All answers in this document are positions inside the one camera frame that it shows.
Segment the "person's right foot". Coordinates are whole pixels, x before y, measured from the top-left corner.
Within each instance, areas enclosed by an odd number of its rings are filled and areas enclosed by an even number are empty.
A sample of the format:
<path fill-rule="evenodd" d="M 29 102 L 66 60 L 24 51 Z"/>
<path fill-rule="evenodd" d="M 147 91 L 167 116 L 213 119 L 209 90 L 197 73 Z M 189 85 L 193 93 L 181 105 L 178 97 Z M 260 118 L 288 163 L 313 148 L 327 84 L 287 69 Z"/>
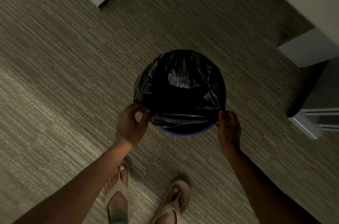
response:
<path fill-rule="evenodd" d="M 182 215 L 189 205 L 191 194 L 185 180 L 174 180 L 150 224 L 182 224 Z"/>

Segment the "white door frame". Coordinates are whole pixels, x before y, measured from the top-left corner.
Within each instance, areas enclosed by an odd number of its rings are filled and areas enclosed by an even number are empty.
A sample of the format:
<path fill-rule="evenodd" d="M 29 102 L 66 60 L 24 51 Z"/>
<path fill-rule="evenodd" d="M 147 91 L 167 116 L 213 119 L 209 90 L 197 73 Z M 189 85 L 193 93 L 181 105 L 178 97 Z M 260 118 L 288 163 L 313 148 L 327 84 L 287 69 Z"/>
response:
<path fill-rule="evenodd" d="M 324 131 L 339 132 L 339 107 L 300 109 L 287 118 L 311 139 L 319 139 Z"/>

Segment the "person's right hand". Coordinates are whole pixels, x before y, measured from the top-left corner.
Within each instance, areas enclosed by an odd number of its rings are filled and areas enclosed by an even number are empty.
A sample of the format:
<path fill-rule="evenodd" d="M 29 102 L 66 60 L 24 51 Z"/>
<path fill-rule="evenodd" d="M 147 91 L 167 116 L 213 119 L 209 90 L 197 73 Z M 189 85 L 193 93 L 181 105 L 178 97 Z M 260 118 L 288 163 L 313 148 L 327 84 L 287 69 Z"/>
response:
<path fill-rule="evenodd" d="M 218 114 L 218 140 L 225 157 L 240 150 L 241 126 L 233 111 L 220 111 Z"/>

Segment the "person's left forearm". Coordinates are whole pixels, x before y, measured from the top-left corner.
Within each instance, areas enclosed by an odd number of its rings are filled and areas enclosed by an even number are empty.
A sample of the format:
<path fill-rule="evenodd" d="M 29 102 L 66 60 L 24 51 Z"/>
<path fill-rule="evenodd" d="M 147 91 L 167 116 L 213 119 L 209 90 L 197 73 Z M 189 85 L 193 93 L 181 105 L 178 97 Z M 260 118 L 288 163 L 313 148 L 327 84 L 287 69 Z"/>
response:
<path fill-rule="evenodd" d="M 104 185 L 133 145 L 115 142 L 72 180 L 13 224 L 82 224 Z"/>

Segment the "person's right forearm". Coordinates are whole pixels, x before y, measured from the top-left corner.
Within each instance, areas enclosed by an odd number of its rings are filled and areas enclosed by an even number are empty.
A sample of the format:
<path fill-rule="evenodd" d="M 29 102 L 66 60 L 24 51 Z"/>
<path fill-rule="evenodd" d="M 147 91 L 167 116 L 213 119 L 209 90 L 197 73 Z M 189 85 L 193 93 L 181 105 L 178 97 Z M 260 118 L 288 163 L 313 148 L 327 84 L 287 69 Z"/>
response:
<path fill-rule="evenodd" d="M 321 224 L 280 190 L 240 149 L 223 151 L 260 224 Z"/>

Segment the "purple trash bin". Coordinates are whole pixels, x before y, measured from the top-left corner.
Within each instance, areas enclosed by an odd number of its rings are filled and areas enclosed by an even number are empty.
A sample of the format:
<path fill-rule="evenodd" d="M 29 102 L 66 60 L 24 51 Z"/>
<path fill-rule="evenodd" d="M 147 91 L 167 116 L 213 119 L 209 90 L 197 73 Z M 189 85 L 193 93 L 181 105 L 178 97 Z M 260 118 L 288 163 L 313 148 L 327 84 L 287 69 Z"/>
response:
<path fill-rule="evenodd" d="M 175 137 L 194 137 L 201 135 L 215 125 L 214 122 L 210 123 L 196 123 L 196 124 L 184 124 L 181 126 L 171 127 L 171 128 L 164 128 L 164 127 L 158 127 L 159 130 L 162 132 L 175 136 Z"/>

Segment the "person's left hand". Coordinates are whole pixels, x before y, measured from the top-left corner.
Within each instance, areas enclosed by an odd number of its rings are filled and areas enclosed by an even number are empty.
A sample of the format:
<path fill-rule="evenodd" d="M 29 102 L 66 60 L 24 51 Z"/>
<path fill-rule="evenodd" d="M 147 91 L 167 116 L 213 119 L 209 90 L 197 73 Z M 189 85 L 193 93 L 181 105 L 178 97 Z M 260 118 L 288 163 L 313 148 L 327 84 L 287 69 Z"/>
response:
<path fill-rule="evenodd" d="M 118 115 L 114 147 L 132 149 L 144 137 L 145 132 L 140 132 L 140 119 L 143 112 L 150 110 L 140 103 L 132 103 Z"/>

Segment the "black plastic trash bag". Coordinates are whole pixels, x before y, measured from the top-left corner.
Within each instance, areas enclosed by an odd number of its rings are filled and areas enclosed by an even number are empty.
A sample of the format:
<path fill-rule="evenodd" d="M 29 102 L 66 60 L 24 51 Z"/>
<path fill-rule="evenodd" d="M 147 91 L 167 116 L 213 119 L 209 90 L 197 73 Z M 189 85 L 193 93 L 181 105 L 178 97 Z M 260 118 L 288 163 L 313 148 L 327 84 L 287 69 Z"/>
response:
<path fill-rule="evenodd" d="M 133 102 L 150 110 L 150 122 L 156 127 L 217 123 L 226 101 L 219 68 L 193 50 L 160 54 L 138 76 L 133 88 Z"/>

